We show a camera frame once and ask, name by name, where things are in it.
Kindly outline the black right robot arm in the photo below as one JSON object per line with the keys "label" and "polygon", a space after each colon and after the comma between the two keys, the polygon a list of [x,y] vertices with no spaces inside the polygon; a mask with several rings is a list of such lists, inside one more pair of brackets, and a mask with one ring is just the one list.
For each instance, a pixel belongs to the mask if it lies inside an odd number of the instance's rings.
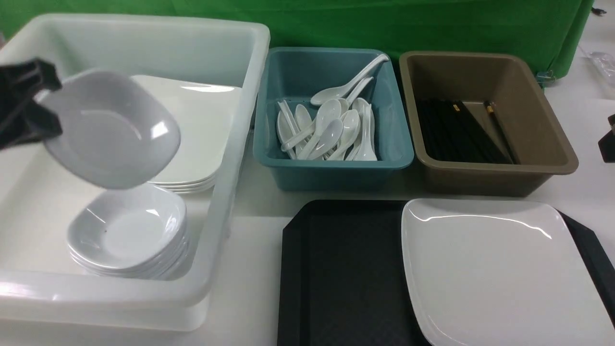
{"label": "black right robot arm", "polygon": [[615,163],[615,114],[608,117],[611,129],[600,139],[598,146],[605,163]]}

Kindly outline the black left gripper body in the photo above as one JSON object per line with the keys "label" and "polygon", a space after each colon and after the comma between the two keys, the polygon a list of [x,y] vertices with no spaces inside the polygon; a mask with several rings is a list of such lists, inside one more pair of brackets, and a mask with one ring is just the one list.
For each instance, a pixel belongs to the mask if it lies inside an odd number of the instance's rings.
{"label": "black left gripper body", "polygon": [[55,65],[40,58],[0,68],[0,149],[35,144],[63,134],[59,117],[35,101],[62,88]]}

